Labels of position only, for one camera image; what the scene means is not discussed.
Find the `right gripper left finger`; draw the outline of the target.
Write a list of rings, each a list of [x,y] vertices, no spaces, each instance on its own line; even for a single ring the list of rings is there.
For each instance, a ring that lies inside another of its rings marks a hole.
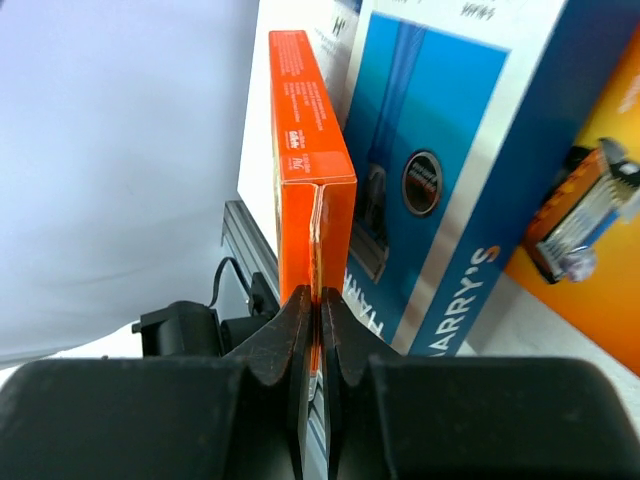
[[[226,479],[303,477],[312,334],[311,288],[300,285],[273,319],[227,356],[242,370]]]

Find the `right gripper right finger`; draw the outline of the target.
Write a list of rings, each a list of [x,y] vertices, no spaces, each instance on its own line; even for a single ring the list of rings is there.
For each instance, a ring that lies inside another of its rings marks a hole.
[[[399,355],[326,288],[320,307],[330,479],[390,479],[385,368]]]

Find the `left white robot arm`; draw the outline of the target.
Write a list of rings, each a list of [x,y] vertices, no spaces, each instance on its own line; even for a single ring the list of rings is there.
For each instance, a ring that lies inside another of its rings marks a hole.
[[[215,309],[224,268],[229,265],[247,296],[248,314],[222,320]],[[261,329],[275,315],[278,300],[265,276],[255,272],[246,278],[239,262],[227,256],[218,265],[213,279],[212,298],[204,305],[176,301],[140,316],[131,331],[141,337],[142,352],[152,356],[223,357]]]

